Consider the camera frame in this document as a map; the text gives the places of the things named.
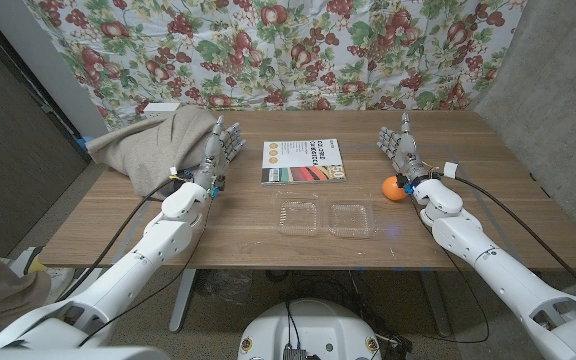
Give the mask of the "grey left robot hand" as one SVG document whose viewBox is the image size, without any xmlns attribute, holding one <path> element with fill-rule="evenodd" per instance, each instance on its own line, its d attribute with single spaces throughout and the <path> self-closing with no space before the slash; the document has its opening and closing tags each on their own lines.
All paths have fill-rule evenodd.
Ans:
<svg viewBox="0 0 576 360">
<path fill-rule="evenodd" d="M 208 134 L 194 183 L 203 187 L 211 197 L 223 190 L 227 168 L 246 144 L 239 127 L 239 123 L 227 127 L 224 116 L 220 115 Z"/>
</svg>

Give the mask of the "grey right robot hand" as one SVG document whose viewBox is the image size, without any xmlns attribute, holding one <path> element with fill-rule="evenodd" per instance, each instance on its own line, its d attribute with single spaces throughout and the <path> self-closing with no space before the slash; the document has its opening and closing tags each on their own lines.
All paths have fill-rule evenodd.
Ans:
<svg viewBox="0 0 576 360">
<path fill-rule="evenodd" d="M 382 127 L 379 131 L 377 146 L 391 161 L 398 176 L 406 178 L 406 184 L 411 188 L 428 180 L 428 170 L 424 167 L 416 141 L 410 132 L 410 118 L 407 112 L 401 117 L 401 130 L 396 132 Z"/>
</svg>

